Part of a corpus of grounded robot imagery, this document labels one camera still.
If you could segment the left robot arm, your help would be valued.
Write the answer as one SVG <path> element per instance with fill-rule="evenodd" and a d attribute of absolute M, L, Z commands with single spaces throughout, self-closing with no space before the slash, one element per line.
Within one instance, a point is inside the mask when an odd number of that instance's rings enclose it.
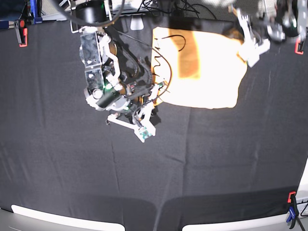
<path fill-rule="evenodd" d="M 274 43 L 291 43 L 295 53 L 304 54 L 304 44 L 308 35 L 308 2 L 306 0 L 276 1 L 276 15 L 261 17 L 248 15 L 240 8 L 228 6 L 237 22 L 223 35 L 240 40 L 239 57 L 253 67 L 260 56 L 270 50 Z"/>

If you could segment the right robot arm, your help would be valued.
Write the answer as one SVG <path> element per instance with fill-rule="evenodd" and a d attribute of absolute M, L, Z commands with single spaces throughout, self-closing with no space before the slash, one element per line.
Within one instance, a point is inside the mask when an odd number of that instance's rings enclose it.
<path fill-rule="evenodd" d="M 103 0 L 70 5 L 73 33 L 80 33 L 79 56 L 85 66 L 86 102 L 97 111 L 110 111 L 108 124 L 134 130 L 141 140 L 154 136 L 151 122 L 154 102 L 167 90 L 165 82 L 154 83 L 153 73 L 143 60 L 136 61 L 127 50 L 119 50 L 105 29 L 113 25 L 124 10 L 111 17 Z"/>

